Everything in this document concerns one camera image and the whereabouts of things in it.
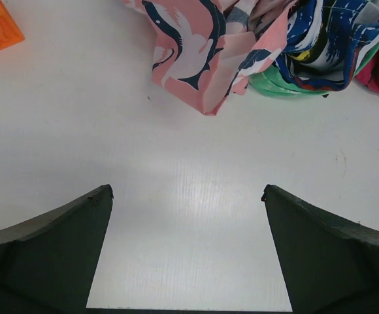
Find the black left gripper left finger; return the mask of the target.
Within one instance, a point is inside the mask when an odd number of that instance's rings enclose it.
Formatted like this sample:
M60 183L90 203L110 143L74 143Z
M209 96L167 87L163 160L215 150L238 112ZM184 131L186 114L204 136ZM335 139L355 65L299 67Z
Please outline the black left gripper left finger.
M113 199L106 184L0 230L0 313L85 313Z

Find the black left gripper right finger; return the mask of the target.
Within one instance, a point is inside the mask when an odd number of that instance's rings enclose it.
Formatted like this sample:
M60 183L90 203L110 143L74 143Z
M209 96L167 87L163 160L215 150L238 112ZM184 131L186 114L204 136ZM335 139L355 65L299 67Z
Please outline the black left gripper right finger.
M379 313L379 231L275 185L265 203L294 313Z

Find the light pink bird-print cloth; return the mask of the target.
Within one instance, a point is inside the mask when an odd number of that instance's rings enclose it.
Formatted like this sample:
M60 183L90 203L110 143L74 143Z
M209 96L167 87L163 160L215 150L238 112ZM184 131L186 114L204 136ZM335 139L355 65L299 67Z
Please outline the light pink bird-print cloth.
M156 32L152 82L212 116L287 45L294 1L125 1Z

